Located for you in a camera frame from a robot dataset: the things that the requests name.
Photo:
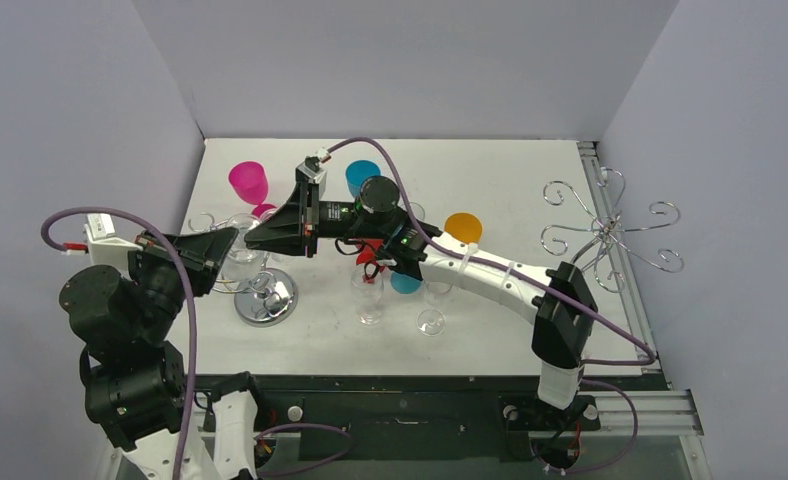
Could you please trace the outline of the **red plastic wine glass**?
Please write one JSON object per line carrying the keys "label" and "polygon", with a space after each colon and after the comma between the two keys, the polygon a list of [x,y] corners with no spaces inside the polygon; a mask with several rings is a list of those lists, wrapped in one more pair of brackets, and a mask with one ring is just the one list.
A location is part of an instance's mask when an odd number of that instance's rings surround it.
{"label": "red plastic wine glass", "polygon": [[377,251],[382,244],[382,240],[362,239],[362,246],[355,260],[355,264],[362,267],[362,272],[369,282],[373,282],[373,280],[385,269],[385,267],[380,266],[376,260]]}

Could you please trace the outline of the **blue plastic wine glass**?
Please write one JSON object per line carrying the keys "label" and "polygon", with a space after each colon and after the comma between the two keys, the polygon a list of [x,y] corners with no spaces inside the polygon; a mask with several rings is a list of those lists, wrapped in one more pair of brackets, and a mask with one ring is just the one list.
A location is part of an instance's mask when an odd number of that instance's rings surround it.
{"label": "blue plastic wine glass", "polygon": [[363,183],[367,179],[380,174],[380,167],[371,160],[362,159],[350,163],[345,170],[345,178],[350,195],[353,198],[357,197]]}

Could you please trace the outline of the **clear patterned wine glass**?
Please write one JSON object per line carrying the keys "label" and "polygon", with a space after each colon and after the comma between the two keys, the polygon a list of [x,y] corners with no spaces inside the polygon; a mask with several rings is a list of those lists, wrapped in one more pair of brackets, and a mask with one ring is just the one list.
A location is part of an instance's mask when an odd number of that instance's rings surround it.
{"label": "clear patterned wine glass", "polygon": [[355,266],[350,277],[350,291],[355,313],[361,323],[375,325],[383,316],[383,278],[380,274],[366,272],[364,266]]}

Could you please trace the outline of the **teal wine glass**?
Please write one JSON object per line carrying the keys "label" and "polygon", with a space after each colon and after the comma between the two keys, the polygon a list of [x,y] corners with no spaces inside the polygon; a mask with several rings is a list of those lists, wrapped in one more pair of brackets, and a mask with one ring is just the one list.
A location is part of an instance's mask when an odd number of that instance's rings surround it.
{"label": "teal wine glass", "polygon": [[418,292],[423,282],[408,275],[393,272],[390,276],[390,284],[395,292],[410,295]]}

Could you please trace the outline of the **clear glass tumbler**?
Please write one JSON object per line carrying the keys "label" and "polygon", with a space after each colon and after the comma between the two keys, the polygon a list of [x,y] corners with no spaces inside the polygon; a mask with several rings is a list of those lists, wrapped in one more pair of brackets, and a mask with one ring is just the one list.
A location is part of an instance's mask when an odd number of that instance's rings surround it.
{"label": "clear glass tumbler", "polygon": [[411,208],[411,211],[414,214],[416,220],[418,221],[425,220],[425,210],[419,203],[410,202],[409,207]]}

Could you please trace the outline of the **orange plastic wine glass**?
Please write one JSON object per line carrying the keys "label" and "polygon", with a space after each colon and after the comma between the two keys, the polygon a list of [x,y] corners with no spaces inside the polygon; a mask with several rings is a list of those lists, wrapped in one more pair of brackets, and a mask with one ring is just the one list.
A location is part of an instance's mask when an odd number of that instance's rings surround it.
{"label": "orange plastic wine glass", "polygon": [[483,225],[475,215],[457,212],[447,218],[444,231],[462,243],[479,243],[483,234]]}

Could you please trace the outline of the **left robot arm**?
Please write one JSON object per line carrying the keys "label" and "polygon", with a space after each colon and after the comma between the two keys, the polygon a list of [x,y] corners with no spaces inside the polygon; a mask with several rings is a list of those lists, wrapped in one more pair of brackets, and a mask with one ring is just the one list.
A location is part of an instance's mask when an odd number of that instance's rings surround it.
{"label": "left robot arm", "polygon": [[91,266],[64,285],[59,304],[85,344],[80,377],[85,410],[111,445],[150,479],[217,479],[195,424],[184,426],[183,355],[166,337],[185,301],[167,250],[148,232],[135,240],[87,225]]}

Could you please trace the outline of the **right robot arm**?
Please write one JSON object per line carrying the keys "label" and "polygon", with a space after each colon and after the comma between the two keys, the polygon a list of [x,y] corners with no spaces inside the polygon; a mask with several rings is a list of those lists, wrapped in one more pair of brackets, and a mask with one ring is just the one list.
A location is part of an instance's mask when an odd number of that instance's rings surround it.
{"label": "right robot arm", "polygon": [[323,201],[310,180],[296,183],[289,200],[244,237],[252,250],[313,257],[319,239],[377,240],[378,264],[427,283],[452,285],[497,302],[532,323],[531,349],[542,362],[534,400],[536,418],[558,427],[574,412],[583,350],[598,309],[583,273],[562,262],[532,267],[491,255],[424,222],[412,223],[400,190],[372,176],[351,202]]}

